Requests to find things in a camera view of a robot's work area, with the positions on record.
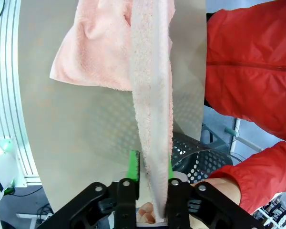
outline black perforated basket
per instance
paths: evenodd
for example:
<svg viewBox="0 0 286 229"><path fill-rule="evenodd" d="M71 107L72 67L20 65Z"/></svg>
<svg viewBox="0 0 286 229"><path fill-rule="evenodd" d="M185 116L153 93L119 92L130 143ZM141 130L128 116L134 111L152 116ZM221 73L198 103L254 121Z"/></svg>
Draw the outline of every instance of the black perforated basket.
<svg viewBox="0 0 286 229"><path fill-rule="evenodd" d="M189 183L197 183L225 165L232 165L231 157L224 152L210 149L201 142L180 133L174 133L173 171L187 174Z"/></svg>

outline pink towel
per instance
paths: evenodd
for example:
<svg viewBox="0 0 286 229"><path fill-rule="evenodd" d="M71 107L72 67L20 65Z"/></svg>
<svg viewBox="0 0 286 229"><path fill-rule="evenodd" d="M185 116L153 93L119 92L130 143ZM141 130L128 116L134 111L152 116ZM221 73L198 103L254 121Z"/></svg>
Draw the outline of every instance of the pink towel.
<svg viewBox="0 0 286 229"><path fill-rule="evenodd" d="M173 15L174 0L79 0L50 74L65 83L133 91L157 221L164 217L172 150Z"/></svg>

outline beige tabletop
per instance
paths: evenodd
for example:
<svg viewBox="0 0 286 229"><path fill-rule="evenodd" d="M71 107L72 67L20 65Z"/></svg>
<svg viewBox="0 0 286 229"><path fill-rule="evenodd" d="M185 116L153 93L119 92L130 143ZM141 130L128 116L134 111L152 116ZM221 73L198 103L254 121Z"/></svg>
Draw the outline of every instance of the beige tabletop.
<svg viewBox="0 0 286 229"><path fill-rule="evenodd" d="M22 0L18 65L25 126L35 164L57 211L90 183L109 185L141 149L130 92L75 86L49 78L71 27L76 0ZM176 1L171 23L174 127L200 139L203 118L205 1ZM138 205L150 201L141 180Z"/></svg>

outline jacket cuff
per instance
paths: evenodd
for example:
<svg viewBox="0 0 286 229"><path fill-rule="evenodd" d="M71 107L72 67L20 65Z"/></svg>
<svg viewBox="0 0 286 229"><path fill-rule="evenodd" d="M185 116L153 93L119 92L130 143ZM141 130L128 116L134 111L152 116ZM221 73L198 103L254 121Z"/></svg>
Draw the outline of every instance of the jacket cuff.
<svg viewBox="0 0 286 229"><path fill-rule="evenodd" d="M254 203L258 204L258 202L255 202L255 184L250 172L234 166L224 166L213 172L208 178L227 178L233 180L239 186L241 191L241 201L239 206L248 213L251 214L260 207L254 206Z"/></svg>

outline bolt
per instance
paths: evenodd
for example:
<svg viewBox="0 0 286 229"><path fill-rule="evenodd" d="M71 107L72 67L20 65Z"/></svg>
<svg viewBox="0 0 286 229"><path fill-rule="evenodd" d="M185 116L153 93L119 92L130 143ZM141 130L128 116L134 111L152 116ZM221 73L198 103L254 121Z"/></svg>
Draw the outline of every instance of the bolt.
<svg viewBox="0 0 286 229"><path fill-rule="evenodd" d="M124 185L124 186L129 186L130 183L129 183L129 181L124 181L124 182L123 182L123 185Z"/></svg>
<svg viewBox="0 0 286 229"><path fill-rule="evenodd" d="M172 180L171 184L174 186L177 186L177 185L179 185L179 182L178 182L178 180Z"/></svg>
<svg viewBox="0 0 286 229"><path fill-rule="evenodd" d="M205 187L204 185L200 185L200 186L198 187L198 189L199 189L200 191L206 191L206 187Z"/></svg>
<svg viewBox="0 0 286 229"><path fill-rule="evenodd" d="M98 186L98 187L95 188L95 191L97 191L97 192L100 192L102 190L103 190L103 188L101 186Z"/></svg>

